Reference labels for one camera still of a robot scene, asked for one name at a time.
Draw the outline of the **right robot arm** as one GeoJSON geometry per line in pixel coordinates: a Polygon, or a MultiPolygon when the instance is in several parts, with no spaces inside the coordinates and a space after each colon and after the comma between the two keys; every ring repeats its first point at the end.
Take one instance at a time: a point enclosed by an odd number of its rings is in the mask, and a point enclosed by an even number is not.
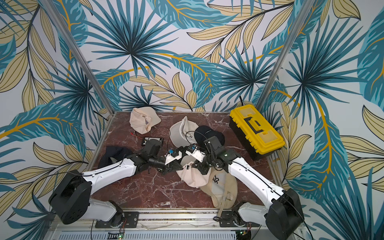
{"type": "Polygon", "coordinates": [[[212,167],[223,169],[247,186],[263,203],[248,202],[233,207],[229,216],[220,215],[219,222],[229,222],[238,227],[248,223],[266,226],[278,240],[287,240],[305,221],[299,195],[294,190],[284,190],[252,168],[232,149],[226,149],[217,137],[204,142],[206,148],[190,145],[186,153],[196,159],[193,167],[205,175],[212,167]]]}

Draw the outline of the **cream Colorado cap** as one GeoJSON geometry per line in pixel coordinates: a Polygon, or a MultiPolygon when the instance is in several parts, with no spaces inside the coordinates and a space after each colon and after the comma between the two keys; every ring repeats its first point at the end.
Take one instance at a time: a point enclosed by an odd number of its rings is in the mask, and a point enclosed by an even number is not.
{"type": "Polygon", "coordinates": [[[181,161],[183,169],[181,171],[176,171],[176,173],[188,186],[199,188],[208,184],[211,169],[209,169],[206,175],[202,175],[198,169],[193,168],[195,160],[196,159],[192,156],[184,156],[181,161]]]}

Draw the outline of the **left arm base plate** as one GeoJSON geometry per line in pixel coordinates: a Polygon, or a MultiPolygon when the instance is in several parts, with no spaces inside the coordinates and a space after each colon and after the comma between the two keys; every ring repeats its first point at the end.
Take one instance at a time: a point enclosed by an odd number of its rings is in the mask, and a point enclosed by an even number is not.
{"type": "Polygon", "coordinates": [[[97,220],[95,227],[97,229],[107,229],[107,228],[127,228],[134,229],[137,227],[139,219],[139,212],[123,212],[117,213],[116,216],[107,222],[97,220]]]}

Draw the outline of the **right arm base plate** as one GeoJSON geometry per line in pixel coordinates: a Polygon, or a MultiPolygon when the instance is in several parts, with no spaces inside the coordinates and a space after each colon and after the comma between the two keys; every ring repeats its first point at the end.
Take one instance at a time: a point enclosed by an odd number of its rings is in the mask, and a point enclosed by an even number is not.
{"type": "Polygon", "coordinates": [[[221,215],[213,217],[213,220],[219,222],[221,228],[246,228],[260,226],[256,223],[243,221],[238,213],[231,210],[223,210],[221,215]]]}

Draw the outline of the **navy black cap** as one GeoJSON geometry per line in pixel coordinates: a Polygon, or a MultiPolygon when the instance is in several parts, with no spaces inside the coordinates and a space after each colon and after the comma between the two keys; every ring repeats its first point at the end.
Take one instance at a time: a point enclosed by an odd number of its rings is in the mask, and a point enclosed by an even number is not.
{"type": "Polygon", "coordinates": [[[99,162],[98,169],[117,163],[132,154],[133,151],[126,147],[107,146],[106,152],[99,162]]]}

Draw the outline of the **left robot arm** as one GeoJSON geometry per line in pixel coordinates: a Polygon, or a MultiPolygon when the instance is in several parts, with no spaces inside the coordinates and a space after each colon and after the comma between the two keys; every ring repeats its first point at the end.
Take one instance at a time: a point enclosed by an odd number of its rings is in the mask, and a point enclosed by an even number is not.
{"type": "Polygon", "coordinates": [[[65,225],[77,220],[99,220],[113,228],[119,228],[125,222],[123,210],[113,201],[91,199],[98,190],[121,179],[137,175],[149,167],[158,169],[163,174],[179,171],[182,166],[179,150],[169,151],[165,156],[158,156],[161,142],[149,140],[137,154],[131,154],[103,168],[79,173],[68,172],[49,198],[49,204],[65,225]]]}

